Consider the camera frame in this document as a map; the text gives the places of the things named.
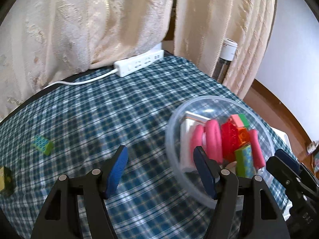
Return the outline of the clear plastic bowl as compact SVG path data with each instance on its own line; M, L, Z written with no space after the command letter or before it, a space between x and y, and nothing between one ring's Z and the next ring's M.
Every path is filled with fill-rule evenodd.
M242 104L218 96L200 96L188 100L172 113L165 132L166 154L176 180L190 196L200 204L214 209L217 201L205 191L190 153L191 134L197 125L204 125L209 119L224 124L232 114L244 114L249 128L258 131L264 158L275 153L269 131L252 110Z

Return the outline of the red toy brick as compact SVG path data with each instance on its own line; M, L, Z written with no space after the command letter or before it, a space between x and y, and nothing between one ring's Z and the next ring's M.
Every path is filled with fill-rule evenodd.
M222 154L224 160L233 162L236 160L235 151L239 149L238 130L231 123L226 122L221 125L221 137L222 137Z

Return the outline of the dark pink foam roller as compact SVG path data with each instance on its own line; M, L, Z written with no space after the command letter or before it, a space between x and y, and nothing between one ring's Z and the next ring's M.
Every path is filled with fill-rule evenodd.
M254 162L254 168L259 170L266 166L264 156L262 154L262 149L258 140L258 131L256 129L249 130L250 144L252 150L252 158Z

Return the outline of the white plastic spoon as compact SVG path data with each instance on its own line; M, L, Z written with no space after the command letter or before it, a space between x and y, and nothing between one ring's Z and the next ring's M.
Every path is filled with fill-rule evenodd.
M236 174L236 166L237 166L237 161L233 161L225 165L223 168L228 169L232 173Z

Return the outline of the dark green yellow tin box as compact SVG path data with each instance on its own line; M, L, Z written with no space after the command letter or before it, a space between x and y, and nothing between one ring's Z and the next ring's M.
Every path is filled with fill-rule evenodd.
M0 168L0 192L3 197L9 197L14 193L14 179L12 171L6 166Z

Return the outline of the white capped bottle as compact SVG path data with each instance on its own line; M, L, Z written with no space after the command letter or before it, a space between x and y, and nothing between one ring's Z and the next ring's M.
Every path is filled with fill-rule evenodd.
M224 39L220 57L213 72L213 79L215 79L217 82L223 83L230 63L234 59L237 46L238 44L233 40L229 38Z

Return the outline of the green block blue dots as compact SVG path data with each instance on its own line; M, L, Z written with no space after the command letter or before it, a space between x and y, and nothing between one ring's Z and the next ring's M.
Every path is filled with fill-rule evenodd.
M34 137L32 145L46 156L49 156L53 150L53 142L44 136L37 135Z

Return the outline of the light pink foam roller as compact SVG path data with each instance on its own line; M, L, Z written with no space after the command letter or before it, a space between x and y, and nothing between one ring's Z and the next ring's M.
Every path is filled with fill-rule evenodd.
M217 120L208 120L204 125L196 125L190 139L190 153L201 146L209 159L223 163L222 137Z

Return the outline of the white power strip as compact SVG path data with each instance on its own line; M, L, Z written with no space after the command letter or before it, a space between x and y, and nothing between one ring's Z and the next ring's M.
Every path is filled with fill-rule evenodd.
M151 65L152 63L163 57L163 50L150 50L137 56L116 61L114 63L114 68L117 70L116 74L119 77L125 77L131 73L134 73Z

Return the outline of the white medicine box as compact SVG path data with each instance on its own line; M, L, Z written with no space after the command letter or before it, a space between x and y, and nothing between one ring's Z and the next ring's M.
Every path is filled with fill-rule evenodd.
M210 118L186 111L180 125L179 167L182 173L196 171L193 157L190 153L192 133L197 125L204 126Z

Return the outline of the orange toy brick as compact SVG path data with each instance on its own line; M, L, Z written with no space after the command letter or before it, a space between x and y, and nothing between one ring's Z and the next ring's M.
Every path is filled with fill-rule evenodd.
M245 127L238 128L238 144L240 147L245 146L250 143L250 135Z

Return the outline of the pink green toy brick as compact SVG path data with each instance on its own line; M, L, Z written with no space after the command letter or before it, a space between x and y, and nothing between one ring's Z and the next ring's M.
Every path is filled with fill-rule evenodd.
M244 114L232 114L229 117L229 121L237 128L249 128L250 126L248 119Z

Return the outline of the cream patterned curtain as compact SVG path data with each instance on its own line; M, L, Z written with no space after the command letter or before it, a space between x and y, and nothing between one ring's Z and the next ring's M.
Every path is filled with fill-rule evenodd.
M223 84L245 97L263 59L276 0L8 0L1 6L1 118L47 85L138 55L164 40L212 75L237 44Z

